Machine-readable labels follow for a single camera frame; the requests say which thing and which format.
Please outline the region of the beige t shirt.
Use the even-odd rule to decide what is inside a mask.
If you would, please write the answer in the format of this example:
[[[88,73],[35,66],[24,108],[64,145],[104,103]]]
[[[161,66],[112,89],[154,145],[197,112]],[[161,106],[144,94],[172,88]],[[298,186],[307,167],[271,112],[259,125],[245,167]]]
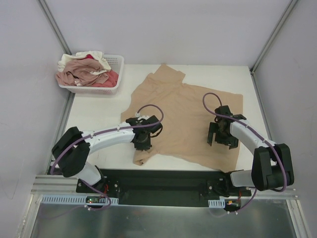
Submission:
[[[214,115],[204,108],[202,99],[209,88],[183,83],[185,74],[165,64],[145,80],[131,94],[128,109],[121,114],[121,119],[134,117],[143,105],[141,115],[156,115],[160,112],[152,105],[161,108],[163,130],[151,140],[149,151],[136,151],[133,158],[135,165],[145,164],[156,154],[173,156],[188,162],[197,163],[214,170],[229,172],[236,168],[239,148],[213,143],[208,145],[209,124]]]

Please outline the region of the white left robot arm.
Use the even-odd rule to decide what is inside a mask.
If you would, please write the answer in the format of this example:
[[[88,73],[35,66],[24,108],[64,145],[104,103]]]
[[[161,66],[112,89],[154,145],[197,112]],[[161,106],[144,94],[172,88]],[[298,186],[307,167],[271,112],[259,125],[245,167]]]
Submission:
[[[65,178],[74,177],[87,183],[88,188],[99,193],[104,189],[104,175],[96,166],[87,162],[89,155],[122,143],[133,143],[137,151],[151,149],[151,139],[161,133],[163,126],[156,116],[129,118],[104,130],[80,131],[68,129],[52,148],[55,163]]]

